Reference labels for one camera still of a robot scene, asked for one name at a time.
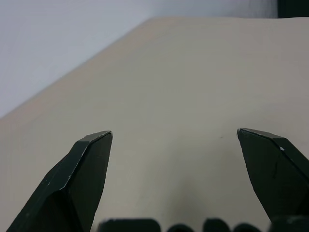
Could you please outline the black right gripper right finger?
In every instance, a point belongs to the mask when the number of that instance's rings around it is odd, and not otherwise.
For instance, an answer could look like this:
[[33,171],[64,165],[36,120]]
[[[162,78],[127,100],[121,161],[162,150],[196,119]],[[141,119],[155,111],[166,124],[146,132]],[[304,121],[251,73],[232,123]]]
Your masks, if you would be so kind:
[[269,132],[237,131],[253,190],[271,221],[309,216],[309,159],[288,139]]

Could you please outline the dark object beyond table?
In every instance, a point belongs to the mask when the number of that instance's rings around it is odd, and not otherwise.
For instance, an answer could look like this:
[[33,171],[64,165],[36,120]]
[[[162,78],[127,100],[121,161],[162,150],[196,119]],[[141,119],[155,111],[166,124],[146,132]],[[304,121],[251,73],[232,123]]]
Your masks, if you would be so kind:
[[277,0],[278,18],[309,17],[309,0]]

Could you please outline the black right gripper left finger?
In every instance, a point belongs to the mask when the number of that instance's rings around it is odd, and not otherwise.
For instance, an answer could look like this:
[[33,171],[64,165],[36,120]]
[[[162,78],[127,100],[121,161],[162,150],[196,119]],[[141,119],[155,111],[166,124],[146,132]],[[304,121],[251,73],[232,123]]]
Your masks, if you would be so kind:
[[78,140],[45,175],[6,232],[90,232],[112,139],[107,130]]

